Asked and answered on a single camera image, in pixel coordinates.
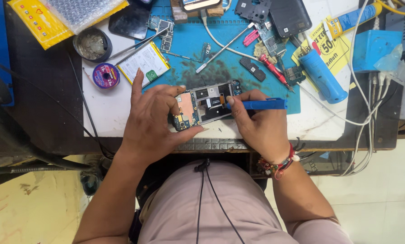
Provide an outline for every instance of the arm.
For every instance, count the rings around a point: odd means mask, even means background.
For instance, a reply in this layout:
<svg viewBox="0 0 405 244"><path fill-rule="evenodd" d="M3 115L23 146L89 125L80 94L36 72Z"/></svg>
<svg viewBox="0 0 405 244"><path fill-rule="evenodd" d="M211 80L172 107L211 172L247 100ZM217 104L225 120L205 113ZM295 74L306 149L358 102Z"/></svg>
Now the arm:
<svg viewBox="0 0 405 244"><path fill-rule="evenodd" d="M246 143L271 164L280 164L290 152L286 133L286 110L255 111L249 117L242 101L265 100L259 90L227 97L238 130ZM335 217L332 207L299 162L293 162L280 180L273 180L276 205L288 233L297 223Z"/></svg>
<svg viewBox="0 0 405 244"><path fill-rule="evenodd" d="M130 115L123 142L93 200L82 217L73 243L126 244L135 212L136 187L148 165L171 153L175 147L203 130L194 126L173 133L167 115L179 114L174 98L186 88L158 85L143 95L144 74L138 70L131 96Z"/></svg>

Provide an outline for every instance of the smartphone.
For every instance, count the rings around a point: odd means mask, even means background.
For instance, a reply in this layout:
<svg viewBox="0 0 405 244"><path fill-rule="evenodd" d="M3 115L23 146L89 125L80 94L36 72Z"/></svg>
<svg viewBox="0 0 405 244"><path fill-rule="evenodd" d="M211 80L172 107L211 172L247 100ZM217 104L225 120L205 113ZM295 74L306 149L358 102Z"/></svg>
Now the smartphone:
<svg viewBox="0 0 405 244"><path fill-rule="evenodd" d="M115 34L145 39L151 5L139 0L129 0L129 6L111 15L109 31Z"/></svg>
<svg viewBox="0 0 405 244"><path fill-rule="evenodd" d="M269 13L282 38L296 35L312 27L302 0L272 0Z"/></svg>
<svg viewBox="0 0 405 244"><path fill-rule="evenodd" d="M172 124L182 131L231 115L226 97L241 93L238 80L186 91L176 97L180 115L172 116Z"/></svg>
<svg viewBox="0 0 405 244"><path fill-rule="evenodd" d="M181 0L184 12L194 12L200 9L207 9L209 6L217 5L222 0Z"/></svg>

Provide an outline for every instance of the black earphone cord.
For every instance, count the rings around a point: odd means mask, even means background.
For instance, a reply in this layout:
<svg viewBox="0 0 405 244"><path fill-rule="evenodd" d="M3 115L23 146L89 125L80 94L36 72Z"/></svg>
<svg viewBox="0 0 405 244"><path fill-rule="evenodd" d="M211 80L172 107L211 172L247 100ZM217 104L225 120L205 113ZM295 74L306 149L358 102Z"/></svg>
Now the black earphone cord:
<svg viewBox="0 0 405 244"><path fill-rule="evenodd" d="M227 213L225 213L224 208L222 207L221 202L219 201L218 196L216 195L215 189L213 188L213 184L212 181L210 180L210 176L209 176L209 170L207 168L205 168L205 171L207 172L207 177L209 178L209 182L210 182L210 186L212 187L213 193L215 194L216 200L218 200L219 206L222 209L222 212L224 212L225 217L227 217L228 222L230 222L231 227L234 229L235 233L237 234L238 238L240 239L240 241L244 244L244 241L242 239L242 237L240 236L240 234L238 233L237 229L234 227L234 225L232 224L231 220L228 218ZM201 171L202 173L202 184L201 184L201 192L200 192L200 206L198 207L198 222L196 225L196 244L198 244L198 238L200 236L200 213L201 213L201 198L203 196L203 186L204 186L204 170Z"/></svg>

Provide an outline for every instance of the yellow cable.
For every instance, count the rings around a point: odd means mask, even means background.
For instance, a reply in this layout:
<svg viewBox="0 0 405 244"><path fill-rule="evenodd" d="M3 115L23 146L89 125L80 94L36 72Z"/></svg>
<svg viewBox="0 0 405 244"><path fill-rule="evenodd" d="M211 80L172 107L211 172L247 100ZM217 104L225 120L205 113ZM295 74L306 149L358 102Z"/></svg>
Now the yellow cable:
<svg viewBox="0 0 405 244"><path fill-rule="evenodd" d="M400 5L400 6L404 6L404 5L405 5L404 3L401 3L401 2L398 1L398 0L392 0L392 2L395 2L396 4L398 4L398 5Z"/></svg>
<svg viewBox="0 0 405 244"><path fill-rule="evenodd" d="M394 12L394 13L396 13L396 14L405 15L405 12L401 12L401 11L398 11L398 10L396 10L396 9L393 9L393 8L389 7L388 5L384 4L384 3L382 2L382 0L375 0L375 1L378 2L378 3L380 3L385 9L387 9L387 10L389 10L389 11L391 11L391 12Z"/></svg>

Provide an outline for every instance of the red screwdriver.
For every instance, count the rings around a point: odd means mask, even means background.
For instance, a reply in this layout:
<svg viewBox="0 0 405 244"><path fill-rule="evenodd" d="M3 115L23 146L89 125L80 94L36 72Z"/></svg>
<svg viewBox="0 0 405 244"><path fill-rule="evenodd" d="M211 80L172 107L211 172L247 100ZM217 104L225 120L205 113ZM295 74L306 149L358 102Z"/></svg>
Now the red screwdriver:
<svg viewBox="0 0 405 244"><path fill-rule="evenodd" d="M276 69L276 67L272 63L269 62L269 60L267 60L267 57L264 53L261 54L259 60L263 62L264 66L266 66L276 76L276 78L278 78L278 80L281 81L281 83L285 87L287 87L289 91L294 92L293 88L286 82L285 77Z"/></svg>

